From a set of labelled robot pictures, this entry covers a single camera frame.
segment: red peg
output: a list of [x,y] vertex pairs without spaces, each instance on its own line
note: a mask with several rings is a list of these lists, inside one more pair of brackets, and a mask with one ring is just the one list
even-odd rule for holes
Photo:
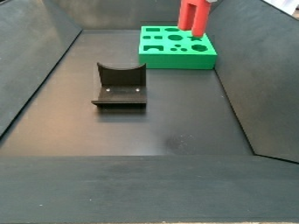
[[191,30],[195,37],[202,37],[206,32],[211,3],[207,0],[182,0],[179,29]]

